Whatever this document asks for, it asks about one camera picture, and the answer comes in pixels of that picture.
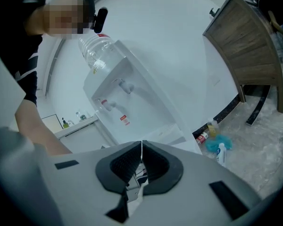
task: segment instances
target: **bottle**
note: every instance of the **bottle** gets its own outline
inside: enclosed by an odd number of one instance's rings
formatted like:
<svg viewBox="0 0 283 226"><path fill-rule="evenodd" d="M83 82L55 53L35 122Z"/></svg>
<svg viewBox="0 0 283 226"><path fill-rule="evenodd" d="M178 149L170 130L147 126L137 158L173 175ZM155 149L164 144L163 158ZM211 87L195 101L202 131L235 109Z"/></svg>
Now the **bottle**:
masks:
<svg viewBox="0 0 283 226"><path fill-rule="evenodd" d="M204 132L202 132L202 134L196 138L196 142L198 145L201 145L205 142L205 140L208 138L209 136L209 129L206 129Z"/></svg>
<svg viewBox="0 0 283 226"><path fill-rule="evenodd" d="M68 128L69 125L68 125L68 123L66 123L66 121L64 120L63 117L62 117L62 120L63 120L63 127L64 127L64 129Z"/></svg>
<svg viewBox="0 0 283 226"><path fill-rule="evenodd" d="M218 123L213 118L208 118L208 129L210 136L213 138L220 134Z"/></svg>
<svg viewBox="0 0 283 226"><path fill-rule="evenodd" d="M83 54L89 67L96 73L95 63L101 58L104 52L111 49L114 41L106 34L99 33L92 36L85 35L79 39L79 49Z"/></svg>
<svg viewBox="0 0 283 226"><path fill-rule="evenodd" d="M224 143L220 143L217 149L216 162L225 167L226 147Z"/></svg>
<svg viewBox="0 0 283 226"><path fill-rule="evenodd" d="M83 121L86 119L86 116L84 114L81 114L81 110L78 110L75 114L77 118L79 118L79 121Z"/></svg>

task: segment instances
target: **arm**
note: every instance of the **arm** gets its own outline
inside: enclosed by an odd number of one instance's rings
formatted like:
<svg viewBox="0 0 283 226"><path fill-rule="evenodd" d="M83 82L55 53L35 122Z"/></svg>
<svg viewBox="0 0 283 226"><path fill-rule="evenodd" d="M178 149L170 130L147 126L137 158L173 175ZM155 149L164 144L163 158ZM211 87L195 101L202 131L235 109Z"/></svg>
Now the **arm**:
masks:
<svg viewBox="0 0 283 226"><path fill-rule="evenodd" d="M19 132L33 143L45 146L49 155L71 153L44 125L33 102L24 99L15 116Z"/></svg>

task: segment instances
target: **white tube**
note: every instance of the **white tube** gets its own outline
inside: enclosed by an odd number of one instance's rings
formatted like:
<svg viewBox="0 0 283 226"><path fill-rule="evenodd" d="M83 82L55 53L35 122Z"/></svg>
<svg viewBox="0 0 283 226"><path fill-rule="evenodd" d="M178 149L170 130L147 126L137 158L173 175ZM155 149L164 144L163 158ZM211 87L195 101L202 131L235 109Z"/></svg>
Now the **white tube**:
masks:
<svg viewBox="0 0 283 226"><path fill-rule="evenodd" d="M218 162L221 166L225 166L225 159L226 159L226 147L224 143L220 143L217 149L217 157L216 162Z"/></svg>
<svg viewBox="0 0 283 226"><path fill-rule="evenodd" d="M107 111L111 111L112 107L107 100L102 100L101 104L106 108Z"/></svg>
<svg viewBox="0 0 283 226"><path fill-rule="evenodd" d="M132 84L128 84L126 81L121 80L118 84L120 86L120 88L123 89L124 92L126 92L127 94L130 94L133 90L133 85Z"/></svg>

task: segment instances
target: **blue sponge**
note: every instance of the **blue sponge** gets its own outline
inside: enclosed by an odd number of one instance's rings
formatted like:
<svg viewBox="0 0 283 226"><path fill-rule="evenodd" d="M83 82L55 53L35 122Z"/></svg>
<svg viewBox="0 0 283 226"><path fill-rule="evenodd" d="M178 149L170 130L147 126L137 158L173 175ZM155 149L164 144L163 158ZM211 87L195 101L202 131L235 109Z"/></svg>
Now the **blue sponge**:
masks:
<svg viewBox="0 0 283 226"><path fill-rule="evenodd" d="M230 150L233 146L230 138L219 134L215 137L215 139L206 140L206 148L209 152L215 153L220 143L224 143L227 150Z"/></svg>

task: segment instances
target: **wooden cabinet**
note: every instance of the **wooden cabinet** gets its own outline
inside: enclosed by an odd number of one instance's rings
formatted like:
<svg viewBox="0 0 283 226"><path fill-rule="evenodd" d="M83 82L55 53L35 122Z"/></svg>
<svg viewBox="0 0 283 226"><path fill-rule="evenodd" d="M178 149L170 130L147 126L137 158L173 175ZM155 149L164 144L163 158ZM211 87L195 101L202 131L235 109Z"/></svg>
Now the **wooden cabinet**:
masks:
<svg viewBox="0 0 283 226"><path fill-rule="evenodd" d="M272 26L252 0L226 0L206 31L227 64L240 99L243 85L274 85L283 113L283 53Z"/></svg>

